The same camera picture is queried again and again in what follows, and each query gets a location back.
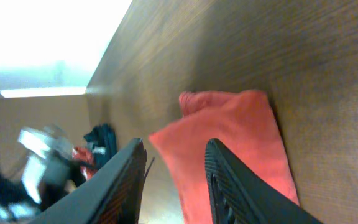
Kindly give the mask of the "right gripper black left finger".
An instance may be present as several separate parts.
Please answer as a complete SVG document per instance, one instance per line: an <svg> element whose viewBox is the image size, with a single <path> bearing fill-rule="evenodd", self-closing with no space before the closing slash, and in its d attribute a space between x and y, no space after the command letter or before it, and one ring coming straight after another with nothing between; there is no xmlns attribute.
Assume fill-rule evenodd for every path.
<svg viewBox="0 0 358 224"><path fill-rule="evenodd" d="M134 138L87 182L31 223L138 223L147 151Z"/></svg>

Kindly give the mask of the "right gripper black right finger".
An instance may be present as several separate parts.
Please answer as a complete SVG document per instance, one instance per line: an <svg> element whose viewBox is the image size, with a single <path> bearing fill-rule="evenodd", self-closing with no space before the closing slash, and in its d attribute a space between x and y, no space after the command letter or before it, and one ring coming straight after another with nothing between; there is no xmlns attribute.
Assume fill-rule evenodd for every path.
<svg viewBox="0 0 358 224"><path fill-rule="evenodd" d="M207 143L204 168L214 223L320 223L258 177L218 139Z"/></svg>

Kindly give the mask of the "orange McKinney Boyd soccer t-shirt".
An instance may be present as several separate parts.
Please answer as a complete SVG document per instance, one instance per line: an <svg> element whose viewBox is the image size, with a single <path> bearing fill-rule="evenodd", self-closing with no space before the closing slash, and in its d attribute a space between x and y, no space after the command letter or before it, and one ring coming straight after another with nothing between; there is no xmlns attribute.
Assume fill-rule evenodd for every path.
<svg viewBox="0 0 358 224"><path fill-rule="evenodd" d="M185 223L212 223L204 168L206 145L220 140L262 180L298 203L287 154L267 95L183 92L182 119L151 134L178 190Z"/></svg>

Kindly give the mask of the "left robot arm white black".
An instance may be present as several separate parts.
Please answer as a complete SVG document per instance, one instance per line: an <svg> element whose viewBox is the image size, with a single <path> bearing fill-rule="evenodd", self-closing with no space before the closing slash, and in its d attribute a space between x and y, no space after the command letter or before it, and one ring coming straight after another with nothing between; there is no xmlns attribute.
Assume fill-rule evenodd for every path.
<svg viewBox="0 0 358 224"><path fill-rule="evenodd" d="M0 170L0 223L30 220L86 180L58 126L23 127L17 142L24 152L10 171Z"/></svg>

